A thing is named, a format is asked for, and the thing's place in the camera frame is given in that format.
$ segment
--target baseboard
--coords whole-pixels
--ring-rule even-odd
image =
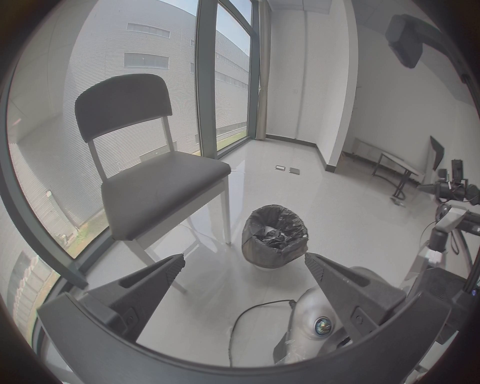
[[[345,152],[345,151],[343,151],[342,153],[343,153],[345,156],[347,156],[347,157],[350,157],[350,158],[352,158],[352,159],[354,159],[354,160],[359,160],[359,161],[361,161],[362,163],[366,163],[366,164],[371,165],[372,167],[374,167],[374,166],[377,165],[377,162],[376,162],[376,161],[367,159],[367,158],[365,158],[365,157],[358,156],[358,155],[354,155],[354,154],[351,154],[351,153]],[[400,173],[400,172],[398,172],[398,171],[396,171],[396,170],[394,170],[394,169],[391,169],[391,168],[389,168],[389,167],[387,167],[387,166],[385,166],[385,165],[383,165],[383,164],[380,164],[380,165],[378,166],[378,168],[383,169],[384,171],[387,171],[387,172],[391,173],[392,175],[398,176],[399,178],[401,178],[401,177],[403,176],[403,173]],[[420,184],[421,184],[421,183],[419,183],[418,181],[416,181],[416,180],[414,180],[414,179],[410,179],[410,178],[408,179],[408,181],[409,181],[410,183],[412,183],[412,184],[415,184],[415,185],[420,185]]]
[[[310,143],[309,141],[303,141],[303,140],[299,140],[299,139],[292,139],[291,137],[276,136],[276,135],[269,135],[269,134],[266,135],[266,137],[267,137],[267,139],[281,140],[281,141],[286,141],[288,143],[295,143],[295,144],[301,144],[301,145],[306,145],[306,146],[309,146],[309,147],[313,147],[317,150],[318,156],[320,158],[320,161],[322,162],[322,165],[323,165],[324,169],[327,172],[332,172],[332,173],[334,173],[335,170],[336,170],[335,166],[327,164],[325,162],[325,159],[322,156],[322,152],[320,152],[320,149],[318,149],[317,144],[315,144],[315,143]]]

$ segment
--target ceiling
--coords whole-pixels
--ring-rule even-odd
[[[268,0],[268,3],[273,11],[292,9],[328,14],[332,0]],[[352,0],[352,4],[357,24],[382,35],[395,14],[406,13],[435,26],[412,0]],[[455,99],[473,105],[467,86],[460,81],[445,55],[424,45],[420,60],[445,84]]]
[[[273,11],[294,9],[329,14],[332,0],[268,0],[268,4]]]

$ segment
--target chair backrest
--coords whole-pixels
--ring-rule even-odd
[[[427,154],[427,168],[425,169],[425,177],[423,184],[433,184],[437,180],[437,168],[440,165],[445,154],[445,148],[430,136],[430,145]]]
[[[75,117],[102,180],[107,177],[93,139],[131,125],[162,118],[170,151],[174,151],[167,116],[172,115],[165,81],[151,73],[114,76],[83,91],[75,101]]]

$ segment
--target black trash bag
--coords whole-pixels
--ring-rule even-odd
[[[242,232],[245,259],[263,268],[279,268],[304,255],[308,232],[303,221],[281,205],[255,209]]]

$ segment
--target table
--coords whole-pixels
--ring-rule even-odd
[[[388,152],[384,152],[382,151],[382,153],[380,154],[380,158],[378,159],[378,162],[377,162],[377,165],[375,166],[375,168],[373,169],[373,173],[372,173],[372,176],[375,176],[375,173],[378,169],[378,167],[380,166],[380,162],[382,161],[382,158],[383,157],[386,157],[387,159],[389,160],[392,160],[394,163],[400,165],[404,170],[405,172],[403,173],[403,176],[402,178],[400,179],[400,183],[397,185],[397,188],[393,194],[393,197],[399,199],[399,196],[400,194],[402,193],[402,190],[403,190],[403,187],[405,186],[405,184],[407,183],[410,175],[414,174],[416,176],[419,176],[420,174],[422,174],[422,172],[418,171],[417,169],[413,168],[410,164],[407,164],[405,161],[403,161],[402,159],[398,158],[397,156],[394,156]]]

